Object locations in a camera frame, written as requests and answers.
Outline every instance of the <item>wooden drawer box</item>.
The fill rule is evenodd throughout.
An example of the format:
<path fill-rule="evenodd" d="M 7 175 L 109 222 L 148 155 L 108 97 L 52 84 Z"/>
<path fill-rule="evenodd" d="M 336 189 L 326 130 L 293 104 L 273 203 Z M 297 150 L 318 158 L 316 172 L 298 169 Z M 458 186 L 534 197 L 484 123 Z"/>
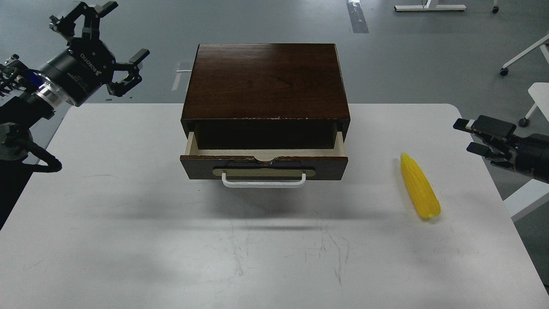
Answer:
<path fill-rule="evenodd" d="M 349 122 L 334 44 L 201 44 L 181 163 L 190 179 L 340 180 Z"/>

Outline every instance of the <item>drawer handle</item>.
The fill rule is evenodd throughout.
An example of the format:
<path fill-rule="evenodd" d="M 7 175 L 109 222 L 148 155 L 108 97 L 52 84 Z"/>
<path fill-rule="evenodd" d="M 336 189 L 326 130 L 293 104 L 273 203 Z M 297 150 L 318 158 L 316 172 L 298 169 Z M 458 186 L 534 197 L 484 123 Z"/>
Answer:
<path fill-rule="evenodd" d="M 227 173 L 223 172 L 221 174 L 221 180 L 225 187 L 247 187 L 247 188 L 299 188 L 305 184 L 305 179 L 307 175 L 305 173 L 301 174 L 300 181 L 228 181 Z"/>

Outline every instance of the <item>gray floor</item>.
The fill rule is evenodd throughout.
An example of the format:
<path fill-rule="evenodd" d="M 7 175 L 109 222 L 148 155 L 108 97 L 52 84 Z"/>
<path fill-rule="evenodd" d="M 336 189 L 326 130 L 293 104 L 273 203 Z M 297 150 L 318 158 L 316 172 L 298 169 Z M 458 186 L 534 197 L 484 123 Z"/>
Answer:
<path fill-rule="evenodd" d="M 346 0 L 118 3 L 120 7 L 102 21 L 102 40 L 118 61 L 140 48 L 150 49 L 151 56 L 142 70 L 143 83 L 110 102 L 183 102 L 188 76 L 183 74 L 174 83 L 175 70 L 192 63 L 199 43 L 333 42 L 350 103 L 449 103 L 464 118 L 485 114 L 516 122 L 533 104 L 530 85 L 549 81 L 549 66 L 539 50 L 512 65 L 507 77 L 498 74 L 503 63 L 546 34 L 546 0 L 503 0 L 497 14 L 491 13 L 489 0 L 441 1 L 465 4 L 465 12 L 406 13 L 394 12 L 393 6 L 419 4 L 419 0 L 362 0 L 367 34 L 352 32 Z M 72 5 L 72 1 L 0 0 L 0 58 L 18 53 L 28 66 L 38 67 L 56 55 L 64 41 L 49 30 L 48 17 Z M 90 102 L 107 99 L 107 91 L 101 89 Z M 391 115 L 385 118 L 391 121 Z M 47 144 L 56 127 L 55 122 L 41 123 L 35 136 Z M 549 135 L 549 123 L 538 112 L 528 128 L 516 133 Z M 502 198 L 528 181 L 488 169 Z M 547 222 L 545 205 L 516 223 L 545 283 L 549 283 Z"/>

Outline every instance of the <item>chair wheel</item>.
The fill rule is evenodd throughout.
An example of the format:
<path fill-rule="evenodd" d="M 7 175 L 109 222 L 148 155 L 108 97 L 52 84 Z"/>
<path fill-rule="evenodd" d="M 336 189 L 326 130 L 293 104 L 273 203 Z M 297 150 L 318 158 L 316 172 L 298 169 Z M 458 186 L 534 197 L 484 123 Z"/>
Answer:
<path fill-rule="evenodd" d="M 529 124 L 530 124 L 530 119 L 521 118 L 518 121 L 518 126 L 521 127 L 521 128 L 524 128 L 524 127 L 528 126 Z"/>

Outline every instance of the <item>corn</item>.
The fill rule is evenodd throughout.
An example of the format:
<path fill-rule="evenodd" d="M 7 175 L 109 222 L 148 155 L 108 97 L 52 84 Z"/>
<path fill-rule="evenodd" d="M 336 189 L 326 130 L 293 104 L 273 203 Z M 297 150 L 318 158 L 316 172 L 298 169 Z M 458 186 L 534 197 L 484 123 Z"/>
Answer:
<path fill-rule="evenodd" d="M 440 215 L 440 203 L 429 181 L 416 161 L 404 152 L 400 154 L 400 170 L 419 216 L 429 219 Z"/>

